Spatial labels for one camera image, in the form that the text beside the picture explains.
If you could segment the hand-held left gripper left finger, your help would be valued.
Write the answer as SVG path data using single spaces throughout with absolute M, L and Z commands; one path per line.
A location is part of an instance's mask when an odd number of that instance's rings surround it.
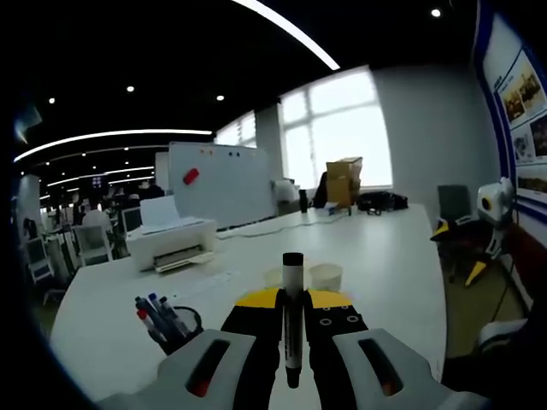
M 266 409 L 279 368 L 284 292 L 266 288 L 239 299 L 219 330 L 173 351 L 156 378 L 100 409 Z

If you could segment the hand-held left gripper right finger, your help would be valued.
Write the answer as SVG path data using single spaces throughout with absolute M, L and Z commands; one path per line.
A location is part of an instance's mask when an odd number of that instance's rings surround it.
M 309 364 L 324 409 L 487 409 L 488 399 L 454 391 L 429 362 L 384 329 L 368 329 L 350 299 L 307 290 Z

